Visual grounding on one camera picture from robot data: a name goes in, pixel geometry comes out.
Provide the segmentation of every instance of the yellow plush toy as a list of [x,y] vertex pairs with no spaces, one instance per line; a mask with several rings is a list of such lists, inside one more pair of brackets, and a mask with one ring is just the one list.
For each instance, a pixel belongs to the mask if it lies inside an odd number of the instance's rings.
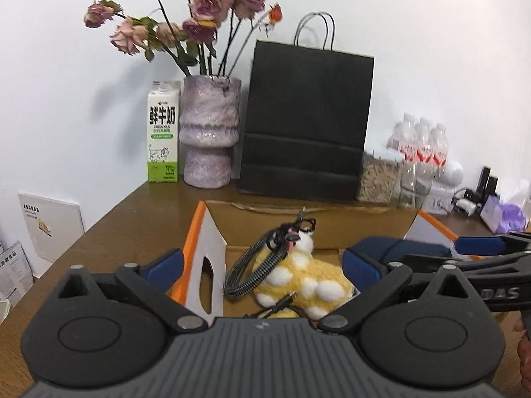
[[[288,255],[256,288],[259,304],[272,307],[281,298],[296,292],[293,304],[301,307],[312,320],[319,320],[353,297],[356,289],[339,266],[312,256],[312,236],[298,232],[300,239]],[[253,270],[270,254],[267,246],[257,254]]]

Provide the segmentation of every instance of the green label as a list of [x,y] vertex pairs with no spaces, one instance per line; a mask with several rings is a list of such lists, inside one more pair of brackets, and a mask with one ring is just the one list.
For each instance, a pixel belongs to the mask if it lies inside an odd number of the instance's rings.
[[164,135],[151,135],[151,139],[173,139],[173,135],[170,134],[164,134]]
[[148,162],[148,181],[177,181],[177,162]]

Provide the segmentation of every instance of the green and white milk carton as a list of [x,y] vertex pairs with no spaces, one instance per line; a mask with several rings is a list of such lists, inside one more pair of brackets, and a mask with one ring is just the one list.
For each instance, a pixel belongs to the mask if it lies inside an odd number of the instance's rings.
[[179,81],[155,81],[148,94],[148,181],[177,181]]

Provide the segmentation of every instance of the brown wooden tabletop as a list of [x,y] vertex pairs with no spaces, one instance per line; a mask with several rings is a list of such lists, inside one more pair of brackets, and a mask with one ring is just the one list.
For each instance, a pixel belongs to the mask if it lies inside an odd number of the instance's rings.
[[[318,206],[319,202],[274,199],[238,194],[234,186],[200,190],[178,183],[145,183],[114,207],[82,236],[30,289],[0,325],[0,397],[17,397],[33,382],[20,353],[20,337],[54,285],[74,264],[93,273],[111,272],[126,262],[145,264],[171,247],[182,247],[199,200],[226,200],[248,204]],[[457,234],[459,220],[450,227]],[[510,329],[516,314],[504,321]],[[506,355],[495,385],[510,397],[528,396],[518,385],[516,344],[519,335],[506,332]]]

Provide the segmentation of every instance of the white wall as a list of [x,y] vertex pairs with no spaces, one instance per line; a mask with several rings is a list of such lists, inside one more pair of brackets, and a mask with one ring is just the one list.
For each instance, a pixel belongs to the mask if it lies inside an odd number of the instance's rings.
[[[157,7],[115,1],[133,16]],[[172,20],[187,17],[185,0],[163,1]],[[484,163],[531,176],[531,0],[268,0],[277,1],[285,19],[270,39],[290,41],[302,15],[327,10],[338,50],[375,56],[369,137],[383,141],[409,111],[447,124],[465,184]],[[38,276],[49,264],[33,252],[18,191],[77,202],[91,227],[146,179],[150,82],[181,76],[164,54],[149,64],[119,53],[108,42],[113,23],[86,29],[90,3],[0,0],[0,229],[5,242],[23,242]],[[311,25],[302,42],[317,45],[323,28]],[[235,72],[244,84],[252,49]]]

